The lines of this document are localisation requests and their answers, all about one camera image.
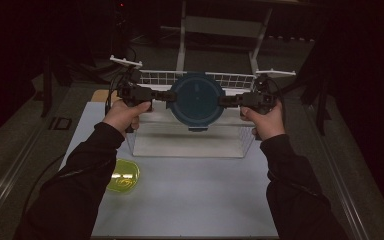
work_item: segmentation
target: black jacket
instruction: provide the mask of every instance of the black jacket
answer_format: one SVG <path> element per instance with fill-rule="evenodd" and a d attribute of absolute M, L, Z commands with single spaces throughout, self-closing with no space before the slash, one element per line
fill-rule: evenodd
<path fill-rule="evenodd" d="M 90 239 L 123 141 L 112 126 L 95 125 L 95 131 L 73 150 L 64 168 L 42 186 L 14 239 Z M 294 153 L 288 136 L 270 138 L 261 149 L 271 171 L 267 199 L 281 239 L 346 239 L 308 160 Z"/>

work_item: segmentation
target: hand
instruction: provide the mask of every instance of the hand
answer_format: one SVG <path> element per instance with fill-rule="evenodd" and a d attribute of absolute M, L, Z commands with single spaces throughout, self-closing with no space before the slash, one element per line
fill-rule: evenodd
<path fill-rule="evenodd" d="M 265 115 L 259 114 L 247 107 L 242 107 L 241 111 L 244 115 L 241 119 L 254 122 L 256 130 L 253 129 L 253 134 L 255 135 L 258 132 L 263 141 L 277 135 L 285 134 L 282 121 L 282 103 L 280 103 L 279 100 L 276 106 Z"/>
<path fill-rule="evenodd" d="M 113 126 L 123 137 L 126 137 L 126 128 L 132 125 L 133 129 L 138 129 L 139 115 L 146 112 L 149 106 L 151 106 L 151 102 L 144 102 L 129 108 L 123 100 L 117 100 L 113 103 L 102 122 Z"/>

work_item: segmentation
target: yellow bowl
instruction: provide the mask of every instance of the yellow bowl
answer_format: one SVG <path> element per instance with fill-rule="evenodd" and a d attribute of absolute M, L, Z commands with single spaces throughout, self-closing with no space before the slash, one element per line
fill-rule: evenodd
<path fill-rule="evenodd" d="M 135 187 L 139 179 L 139 173 L 139 167 L 135 162 L 125 159 L 117 159 L 107 189 L 127 193 Z"/>

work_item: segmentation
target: person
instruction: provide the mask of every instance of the person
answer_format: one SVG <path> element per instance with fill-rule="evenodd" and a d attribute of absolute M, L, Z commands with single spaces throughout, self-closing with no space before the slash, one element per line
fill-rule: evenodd
<path fill-rule="evenodd" d="M 69 155 L 66 165 L 43 184 L 38 199 L 22 217 L 14 239 L 90 239 L 98 207 L 116 164 L 117 149 L 131 124 L 149 102 L 129 108 L 114 102 L 94 132 Z M 303 156 L 295 154 L 282 122 L 280 102 L 266 115 L 243 107 L 245 121 L 254 122 L 267 157 L 267 200 L 280 239 L 347 239 L 330 210 L 329 201 Z"/>

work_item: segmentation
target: table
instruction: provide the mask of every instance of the table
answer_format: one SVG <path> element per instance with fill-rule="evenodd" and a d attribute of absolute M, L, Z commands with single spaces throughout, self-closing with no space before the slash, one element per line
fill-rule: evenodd
<path fill-rule="evenodd" d="M 103 116 L 104 103 L 88 102 L 67 151 Z M 92 237 L 277 238 L 259 143 L 244 158 L 160 158 L 134 157 L 124 142 L 117 157 L 135 161 L 140 178 L 128 194 L 107 190 Z"/>

